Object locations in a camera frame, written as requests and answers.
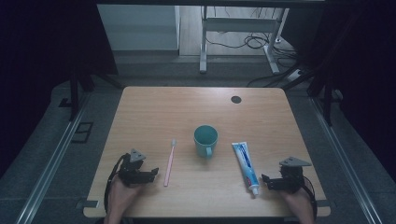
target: toothpaste tube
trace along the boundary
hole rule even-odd
[[[242,173],[247,183],[248,189],[250,189],[254,196],[259,194],[259,181],[257,180],[256,174],[254,173],[253,164],[251,163],[250,156],[248,154],[248,143],[232,143],[233,150],[238,157],[239,163],[241,164]]]

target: white wall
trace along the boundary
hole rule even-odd
[[[111,49],[178,49],[178,6],[97,6]]]

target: hand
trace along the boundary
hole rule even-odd
[[[304,189],[299,189],[295,193],[280,190],[279,194],[285,200],[290,211],[297,216],[300,224],[315,224],[312,204]]]
[[[110,192],[108,193],[107,215],[105,224],[119,224],[123,213],[134,202],[135,197],[142,190],[144,185],[131,185],[126,187],[115,175],[111,181]]]

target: teal cup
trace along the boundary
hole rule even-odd
[[[194,132],[194,141],[200,157],[212,158],[213,150],[218,142],[218,132],[209,125],[199,126]]]

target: toothbrush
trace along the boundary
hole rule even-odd
[[[169,175],[171,174],[171,167],[172,167],[172,161],[173,161],[173,152],[176,146],[176,139],[172,139],[172,150],[171,150],[171,155],[169,156],[169,161],[168,161],[168,168],[166,169],[166,176],[165,176],[165,181],[163,182],[163,185],[165,187],[168,187],[169,183]]]

